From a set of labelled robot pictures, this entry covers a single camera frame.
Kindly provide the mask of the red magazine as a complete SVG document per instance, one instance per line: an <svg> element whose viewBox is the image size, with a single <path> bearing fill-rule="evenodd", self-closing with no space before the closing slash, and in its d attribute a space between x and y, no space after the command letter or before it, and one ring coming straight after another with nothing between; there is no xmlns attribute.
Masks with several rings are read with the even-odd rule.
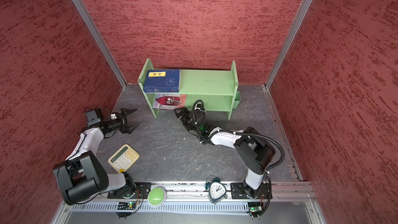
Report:
<svg viewBox="0 0 398 224"><path fill-rule="evenodd" d="M152 108L159 110L175 110L178 108L184 108L186 99L186 94L156 94Z"/></svg>

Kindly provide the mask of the green wooden two-tier shelf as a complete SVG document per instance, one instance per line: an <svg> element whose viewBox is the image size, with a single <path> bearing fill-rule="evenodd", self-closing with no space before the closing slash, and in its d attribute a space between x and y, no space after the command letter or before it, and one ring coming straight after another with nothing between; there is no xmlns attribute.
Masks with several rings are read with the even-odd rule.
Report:
<svg viewBox="0 0 398 224"><path fill-rule="evenodd" d="M232 61L229 71L182 69L178 93L187 96L186 107L192 107L196 100L203 100L208 112L226 112L230 120L238 85L236 63Z"/></svg>

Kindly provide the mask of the blue book Yijing yellow label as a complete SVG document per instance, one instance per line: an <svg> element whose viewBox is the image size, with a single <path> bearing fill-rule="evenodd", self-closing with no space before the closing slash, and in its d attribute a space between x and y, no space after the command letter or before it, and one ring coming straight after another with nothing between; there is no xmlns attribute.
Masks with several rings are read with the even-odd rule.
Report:
<svg viewBox="0 0 398 224"><path fill-rule="evenodd" d="M145 93L178 93L180 88L180 69L149 70L145 78Z"/></svg>

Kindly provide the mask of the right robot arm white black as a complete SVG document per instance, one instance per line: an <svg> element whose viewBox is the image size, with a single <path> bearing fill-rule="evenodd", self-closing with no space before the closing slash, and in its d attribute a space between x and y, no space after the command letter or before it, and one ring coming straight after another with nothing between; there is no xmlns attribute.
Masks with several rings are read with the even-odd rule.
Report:
<svg viewBox="0 0 398 224"><path fill-rule="evenodd" d="M254 128L247 127L243 131L232 131L211 125L199 108L192 112L187 108L174 110L178 119L188 132L195 136L203 145L217 145L233 148L237 151L248 173L243 183L247 196L256 198L263 183L263 176L271 169L271 161L276 154L272 139L262 136Z"/></svg>

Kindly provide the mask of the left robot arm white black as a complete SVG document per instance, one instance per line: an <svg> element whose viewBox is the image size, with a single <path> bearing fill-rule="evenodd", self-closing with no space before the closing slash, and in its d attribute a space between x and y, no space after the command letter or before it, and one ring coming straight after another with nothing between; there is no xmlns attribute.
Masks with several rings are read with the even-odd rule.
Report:
<svg viewBox="0 0 398 224"><path fill-rule="evenodd" d="M58 189L68 205L81 205L107 193L116 199L137 197L140 192L127 172L107 174L96 157L100 143L109 133L131 134L137 126L129 125L128 115L134 109L121 108L106 118L100 108L85 111L87 126L79 134L79 141L65 161L53 168Z"/></svg>

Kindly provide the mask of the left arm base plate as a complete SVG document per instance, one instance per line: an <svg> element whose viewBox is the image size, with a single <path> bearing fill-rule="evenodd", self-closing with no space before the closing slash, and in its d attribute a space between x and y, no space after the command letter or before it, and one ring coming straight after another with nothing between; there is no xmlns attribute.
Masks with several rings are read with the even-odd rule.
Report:
<svg viewBox="0 0 398 224"><path fill-rule="evenodd" d="M138 182L134 185L125 185L120 189L110 191L108 199L147 199L152 183Z"/></svg>

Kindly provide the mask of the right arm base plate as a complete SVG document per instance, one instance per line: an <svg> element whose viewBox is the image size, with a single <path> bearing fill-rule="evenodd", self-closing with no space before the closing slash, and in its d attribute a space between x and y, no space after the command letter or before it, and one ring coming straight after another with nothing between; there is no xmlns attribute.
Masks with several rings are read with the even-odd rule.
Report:
<svg viewBox="0 0 398 224"><path fill-rule="evenodd" d="M261 183L258 189L252 189L246 183L231 183L232 199L272 199L268 183Z"/></svg>

